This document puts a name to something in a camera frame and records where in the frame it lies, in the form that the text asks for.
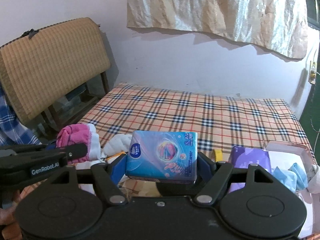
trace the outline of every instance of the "purple tissue pack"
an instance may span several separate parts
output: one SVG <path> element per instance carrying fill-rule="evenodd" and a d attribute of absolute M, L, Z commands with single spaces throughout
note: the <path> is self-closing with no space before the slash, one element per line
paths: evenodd
<path fill-rule="evenodd" d="M 269 153 L 259 148 L 234 146 L 231 151 L 229 162 L 232 163 L 235 168 L 244 169 L 247 169 L 249 164 L 256 163 L 271 174 Z M 245 183 L 232 183 L 229 192 L 241 189 L 244 185 Z"/>

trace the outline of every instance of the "white wall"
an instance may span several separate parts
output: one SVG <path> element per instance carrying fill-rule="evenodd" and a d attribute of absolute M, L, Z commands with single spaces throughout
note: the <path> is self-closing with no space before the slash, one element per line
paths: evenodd
<path fill-rule="evenodd" d="M 111 85 L 130 82 L 223 96 L 283 98 L 300 117 L 310 90 L 306 59 L 290 61 L 215 35 L 128 29 L 126 11 L 126 0 L 0 0 L 0 44 L 31 28 L 90 17 L 101 25 L 107 51 L 113 54 Z M 310 61 L 319 47 L 319 32 L 310 28 L 308 39 Z"/>

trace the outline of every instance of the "checkered bedsheet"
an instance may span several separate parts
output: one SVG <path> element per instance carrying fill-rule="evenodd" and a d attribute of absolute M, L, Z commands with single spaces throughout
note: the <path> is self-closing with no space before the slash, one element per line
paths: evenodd
<path fill-rule="evenodd" d="M 235 99 L 121 83 L 81 122 L 95 125 L 101 146 L 135 130 L 194 131 L 198 150 L 212 157 L 233 146 L 263 147 L 271 139 L 309 146 L 305 132 L 281 99 Z"/>

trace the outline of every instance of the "silver screw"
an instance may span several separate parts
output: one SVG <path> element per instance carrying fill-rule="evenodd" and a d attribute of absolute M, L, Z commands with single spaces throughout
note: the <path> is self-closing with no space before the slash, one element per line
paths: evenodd
<path fill-rule="evenodd" d="M 157 202 L 158 207 L 164 207 L 165 203 L 163 201 Z"/>
<path fill-rule="evenodd" d="M 113 204 L 121 204 L 125 201 L 125 197 L 120 196 L 120 195 L 114 195 L 109 198 L 110 202 Z"/>
<path fill-rule="evenodd" d="M 200 195 L 197 197 L 197 201 L 201 204 L 209 204 L 210 202 L 212 202 L 212 197 L 208 195 Z"/>

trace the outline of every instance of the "electrical outlet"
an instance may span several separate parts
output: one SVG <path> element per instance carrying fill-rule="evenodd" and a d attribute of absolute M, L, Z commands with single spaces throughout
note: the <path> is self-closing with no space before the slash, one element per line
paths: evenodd
<path fill-rule="evenodd" d="M 314 61 L 310 61 L 310 69 L 309 69 L 309 83 L 315 84 L 317 76 L 317 63 Z"/>

